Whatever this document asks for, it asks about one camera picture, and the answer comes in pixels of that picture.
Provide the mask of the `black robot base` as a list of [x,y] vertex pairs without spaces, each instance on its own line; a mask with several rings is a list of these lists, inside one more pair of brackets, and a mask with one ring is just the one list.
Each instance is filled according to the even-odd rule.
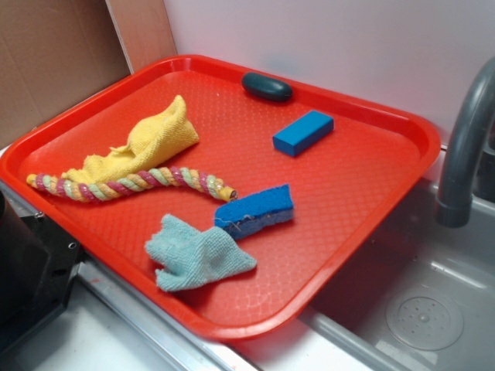
[[19,216],[1,195],[1,354],[66,310],[81,252],[48,216]]

